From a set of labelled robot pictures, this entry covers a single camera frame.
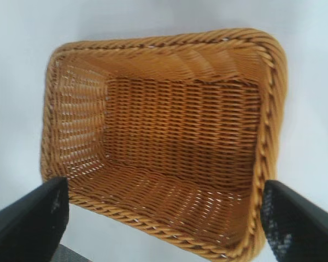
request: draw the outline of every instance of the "synthetic rattan weave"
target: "synthetic rattan weave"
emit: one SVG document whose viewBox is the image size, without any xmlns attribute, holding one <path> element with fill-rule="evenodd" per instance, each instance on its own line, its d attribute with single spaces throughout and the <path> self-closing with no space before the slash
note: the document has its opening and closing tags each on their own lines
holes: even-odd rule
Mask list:
<svg viewBox="0 0 328 262">
<path fill-rule="evenodd" d="M 66 44 L 46 76 L 43 178 L 211 261 L 249 261 L 285 93 L 283 50 L 254 29 Z"/>
</svg>

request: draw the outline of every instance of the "tan wicker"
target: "tan wicker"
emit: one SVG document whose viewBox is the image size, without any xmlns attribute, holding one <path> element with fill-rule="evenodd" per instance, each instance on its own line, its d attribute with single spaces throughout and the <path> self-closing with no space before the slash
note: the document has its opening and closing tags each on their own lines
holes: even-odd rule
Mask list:
<svg viewBox="0 0 328 262">
<path fill-rule="evenodd" d="M 43 178 L 211 261 L 249 261 L 286 81 L 282 48 L 254 29 L 66 44 L 46 76 Z"/>
</svg>

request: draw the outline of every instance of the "woven basket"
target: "woven basket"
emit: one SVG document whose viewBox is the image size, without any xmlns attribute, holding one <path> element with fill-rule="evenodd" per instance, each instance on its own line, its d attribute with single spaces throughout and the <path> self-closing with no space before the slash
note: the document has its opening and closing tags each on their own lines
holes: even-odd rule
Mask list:
<svg viewBox="0 0 328 262">
<path fill-rule="evenodd" d="M 43 178 L 211 261 L 249 261 L 285 94 L 284 52 L 254 29 L 66 44 L 46 76 Z"/>
</svg>

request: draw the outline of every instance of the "basket rim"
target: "basket rim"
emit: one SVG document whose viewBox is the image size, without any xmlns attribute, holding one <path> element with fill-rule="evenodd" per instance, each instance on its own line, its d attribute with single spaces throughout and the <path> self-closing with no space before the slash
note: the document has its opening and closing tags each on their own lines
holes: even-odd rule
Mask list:
<svg viewBox="0 0 328 262">
<path fill-rule="evenodd" d="M 283 106 L 287 90 L 287 67 L 286 57 L 281 45 L 269 34 L 252 28 L 233 28 L 208 31 L 203 33 L 188 33 L 164 37 L 147 37 L 133 38 L 121 40 L 97 40 L 97 41 L 79 41 L 68 43 L 60 46 L 52 54 L 48 69 L 46 72 L 46 88 L 44 98 L 43 113 L 43 133 L 40 156 L 40 170 L 44 180 L 54 176 L 49 169 L 49 152 L 51 146 L 51 129 L 52 120 L 52 93 L 56 84 L 56 74 L 54 66 L 58 60 L 62 60 L 70 53 L 74 52 L 102 52 L 104 50 L 124 50 L 124 49 L 148 49 L 162 48 L 168 46 L 183 45 L 201 45 L 201 44 L 219 44 L 223 42 L 226 48 L 250 48 L 253 52 L 257 52 L 263 63 L 266 65 L 267 83 L 266 86 L 259 87 L 261 97 L 260 124 L 257 131 L 257 142 L 255 147 L 255 162 L 253 167 L 253 184 L 250 195 L 250 204 L 248 212 L 247 230 L 236 246 L 226 248 L 214 246 L 211 243 L 200 243 L 201 249 L 185 248 L 184 244 L 178 243 L 180 236 L 176 239 L 168 239 L 165 231 L 164 235 L 145 231 L 150 235 L 154 235 L 162 240 L 170 242 L 182 249 L 196 253 L 211 261 L 249 261 L 258 255 L 264 242 L 265 235 L 260 222 L 260 208 L 262 203 L 262 193 L 265 181 L 276 178 L 276 161 L 278 155 L 279 132 L 283 118 Z M 83 205 L 84 200 L 71 194 L 71 203 Z M 90 202 L 85 208 L 102 213 L 102 210 L 96 210 L 90 206 Z M 109 210 L 106 206 L 103 213 Z M 116 208 L 117 214 L 124 215 L 127 220 L 129 217 L 128 210 Z M 146 218 L 145 224 L 153 224 L 154 221 Z"/>
</svg>

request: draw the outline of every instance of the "wicker basket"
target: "wicker basket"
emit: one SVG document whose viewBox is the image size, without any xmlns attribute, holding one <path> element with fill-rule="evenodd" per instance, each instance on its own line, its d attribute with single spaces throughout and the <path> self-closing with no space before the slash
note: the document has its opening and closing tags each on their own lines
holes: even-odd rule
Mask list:
<svg viewBox="0 0 328 262">
<path fill-rule="evenodd" d="M 43 178 L 211 261 L 249 261 L 285 94 L 284 52 L 254 29 L 66 44 L 46 76 Z"/>
</svg>

